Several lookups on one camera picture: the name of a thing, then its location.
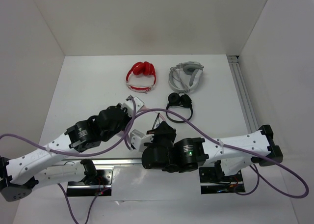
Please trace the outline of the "pink blue cat-ear headphones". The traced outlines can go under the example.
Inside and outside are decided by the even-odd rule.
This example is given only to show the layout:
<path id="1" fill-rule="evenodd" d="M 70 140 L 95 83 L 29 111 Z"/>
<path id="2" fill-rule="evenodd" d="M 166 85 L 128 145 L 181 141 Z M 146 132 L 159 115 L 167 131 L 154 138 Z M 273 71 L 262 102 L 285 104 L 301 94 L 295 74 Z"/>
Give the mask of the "pink blue cat-ear headphones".
<path id="1" fill-rule="evenodd" d="M 141 109 L 140 109 L 141 112 L 154 112 L 156 114 L 156 118 L 155 118 L 155 121 L 154 121 L 154 124 L 153 124 L 153 129 L 157 128 L 161 122 L 163 121 L 166 121 L 165 117 L 158 111 L 153 111 L 151 110 L 150 108 L 146 107 L 146 106 L 143 106 Z"/>

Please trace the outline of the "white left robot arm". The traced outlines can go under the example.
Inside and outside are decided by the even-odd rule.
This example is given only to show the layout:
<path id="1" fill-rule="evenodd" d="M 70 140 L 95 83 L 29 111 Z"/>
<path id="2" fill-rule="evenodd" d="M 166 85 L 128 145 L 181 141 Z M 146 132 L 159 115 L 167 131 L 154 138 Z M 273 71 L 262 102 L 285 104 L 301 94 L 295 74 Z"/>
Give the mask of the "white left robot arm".
<path id="1" fill-rule="evenodd" d="M 0 193 L 8 202 L 18 201 L 32 191 L 51 184 L 74 181 L 85 185 L 95 182 L 98 173 L 90 159 L 57 166 L 67 157 L 77 157 L 98 147 L 124 131 L 132 117 L 142 108 L 131 101 L 110 106 L 98 115 L 79 121 L 62 135 L 37 150 L 16 159 L 0 159 Z"/>

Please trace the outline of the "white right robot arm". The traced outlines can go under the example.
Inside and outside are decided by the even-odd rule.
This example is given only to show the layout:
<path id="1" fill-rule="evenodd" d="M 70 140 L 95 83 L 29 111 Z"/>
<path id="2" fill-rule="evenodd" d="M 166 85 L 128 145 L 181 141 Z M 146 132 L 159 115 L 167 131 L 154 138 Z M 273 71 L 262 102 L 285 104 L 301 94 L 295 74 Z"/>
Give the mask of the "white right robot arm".
<path id="1" fill-rule="evenodd" d="M 198 137 L 175 141 L 176 130 L 165 122 L 147 133 L 153 139 L 144 143 L 141 162 L 145 169 L 184 173 L 213 167 L 216 179 L 224 181 L 252 164 L 267 167 L 283 161 L 270 125 L 244 136 L 210 140 Z"/>

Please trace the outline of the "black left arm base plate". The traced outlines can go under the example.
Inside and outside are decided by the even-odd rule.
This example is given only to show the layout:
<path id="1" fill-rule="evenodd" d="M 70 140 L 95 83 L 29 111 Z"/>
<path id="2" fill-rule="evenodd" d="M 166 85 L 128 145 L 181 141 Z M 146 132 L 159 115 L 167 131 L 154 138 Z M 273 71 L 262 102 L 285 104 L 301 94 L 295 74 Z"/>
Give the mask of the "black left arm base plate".
<path id="1" fill-rule="evenodd" d="M 66 194 L 68 197 L 111 196 L 113 167 L 98 167 L 97 176 L 90 183 L 68 182 Z"/>

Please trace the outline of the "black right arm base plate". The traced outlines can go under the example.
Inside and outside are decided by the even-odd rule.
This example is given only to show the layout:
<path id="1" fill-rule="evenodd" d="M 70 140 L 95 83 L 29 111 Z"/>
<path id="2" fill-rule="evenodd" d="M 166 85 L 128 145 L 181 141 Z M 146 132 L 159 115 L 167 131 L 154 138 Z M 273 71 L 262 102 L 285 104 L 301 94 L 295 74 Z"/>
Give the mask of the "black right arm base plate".
<path id="1" fill-rule="evenodd" d="M 214 167 L 199 168 L 201 194 L 245 193 L 241 171 L 235 175 L 218 178 Z"/>

